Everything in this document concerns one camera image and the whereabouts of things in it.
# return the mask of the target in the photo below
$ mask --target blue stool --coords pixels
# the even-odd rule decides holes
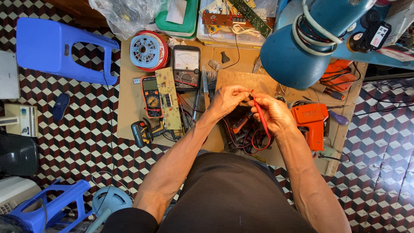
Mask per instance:
[[[45,228],[50,227],[53,224],[69,224],[61,233],[70,231],[73,227],[79,224],[83,219],[92,214],[92,210],[89,213],[85,213],[85,207],[83,202],[83,193],[91,188],[86,180],[80,180],[73,185],[56,184],[60,179],[56,180],[52,185],[43,189],[40,193],[33,196],[31,199],[22,202],[9,215],[15,216],[25,223],[29,229],[34,233],[41,233]],[[61,195],[56,197],[51,202],[46,199],[46,192],[50,190],[64,191]],[[43,208],[36,209],[31,212],[24,212],[24,210],[33,205],[38,200],[42,199]],[[60,220],[66,216],[62,209],[72,201],[76,201],[78,218],[72,223],[61,223]],[[47,224],[45,226],[45,216],[47,215]]]
[[[116,83],[111,75],[112,49],[119,44],[105,36],[96,35],[52,20],[19,18],[16,35],[19,66],[73,78],[78,81],[108,85]],[[105,49],[103,73],[83,67],[72,59],[72,45],[92,43]]]
[[[130,197],[120,188],[102,187],[92,198],[92,209],[98,217],[85,233],[93,233],[115,211],[132,207]]]

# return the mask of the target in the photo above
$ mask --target analog multimeter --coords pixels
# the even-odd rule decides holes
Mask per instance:
[[[149,118],[162,117],[158,85],[155,76],[141,78],[141,91],[144,97],[145,110]]]
[[[198,90],[201,81],[200,48],[188,45],[174,46],[173,72],[177,91]]]

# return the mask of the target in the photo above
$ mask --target checkered floor tile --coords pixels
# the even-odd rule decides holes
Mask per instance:
[[[42,0],[0,0],[0,49],[15,52],[19,17],[76,26],[71,16]],[[109,29],[84,29],[119,42]],[[79,42],[72,48],[72,57],[87,68],[98,71],[103,68],[103,50],[99,46]],[[111,73],[118,77],[119,50],[113,51],[112,62]],[[63,184],[87,180],[92,187],[84,196],[87,206],[91,205],[93,193],[110,183],[134,197],[146,174],[168,147],[151,144],[139,149],[133,141],[116,136],[119,81],[106,87],[21,67],[19,77],[21,97],[0,102],[0,116],[4,115],[4,103],[38,107],[41,168],[33,180],[41,187],[55,179],[61,179]],[[414,100],[411,82],[414,80],[364,83],[363,89],[369,94],[361,91],[355,114],[392,105],[377,104],[370,95],[377,99],[397,97],[396,102]],[[60,93],[68,93],[71,101],[64,119],[55,121],[53,105]],[[340,163],[335,176],[325,180],[355,232],[414,232],[413,110],[414,107],[407,107],[365,114],[353,117],[349,124],[343,152],[349,154],[351,162]],[[269,169],[294,206],[286,170],[274,166]],[[112,171],[114,178],[105,171]]]

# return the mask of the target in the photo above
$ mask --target green circuit board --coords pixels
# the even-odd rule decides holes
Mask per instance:
[[[254,12],[243,0],[229,0],[231,4],[244,16],[260,34],[267,38],[272,29]]]

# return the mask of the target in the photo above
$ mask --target hand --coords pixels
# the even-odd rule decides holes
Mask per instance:
[[[211,113],[215,120],[220,120],[249,96],[248,91],[249,89],[240,85],[222,86],[216,91],[207,112]]]
[[[283,134],[286,130],[297,130],[296,120],[293,118],[291,111],[285,103],[263,93],[254,93],[254,95],[256,102],[262,108],[267,128],[275,137],[280,136],[280,134]],[[251,111],[254,113],[253,118],[260,121],[253,100],[249,101],[248,104],[249,106],[252,106]]]

